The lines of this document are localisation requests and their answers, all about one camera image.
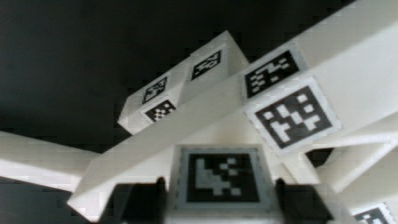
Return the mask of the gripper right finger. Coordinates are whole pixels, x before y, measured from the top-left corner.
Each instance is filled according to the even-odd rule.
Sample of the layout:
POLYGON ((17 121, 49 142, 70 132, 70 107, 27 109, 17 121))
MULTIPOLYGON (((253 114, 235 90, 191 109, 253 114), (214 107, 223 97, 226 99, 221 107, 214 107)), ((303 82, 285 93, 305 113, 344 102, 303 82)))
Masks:
POLYGON ((285 224, 328 224, 335 220, 321 194, 312 185, 276 181, 276 193, 285 215, 285 224))

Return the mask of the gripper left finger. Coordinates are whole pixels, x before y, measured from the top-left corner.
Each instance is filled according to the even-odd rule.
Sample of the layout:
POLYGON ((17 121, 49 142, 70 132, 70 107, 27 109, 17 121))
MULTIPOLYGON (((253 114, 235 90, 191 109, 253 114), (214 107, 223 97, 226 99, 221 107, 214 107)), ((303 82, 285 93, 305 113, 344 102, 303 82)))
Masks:
POLYGON ((164 224, 166 179, 116 185, 104 213, 104 224, 164 224))

